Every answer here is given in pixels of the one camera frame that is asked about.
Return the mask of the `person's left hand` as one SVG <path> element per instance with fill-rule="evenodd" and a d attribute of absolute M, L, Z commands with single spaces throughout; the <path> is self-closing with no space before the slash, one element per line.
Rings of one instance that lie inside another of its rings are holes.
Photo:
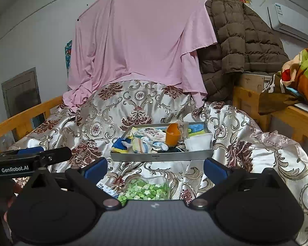
<path fill-rule="evenodd" d="M 0 216 L 7 222 L 7 211 L 17 199 L 22 187 L 13 179 L 0 180 Z"/>

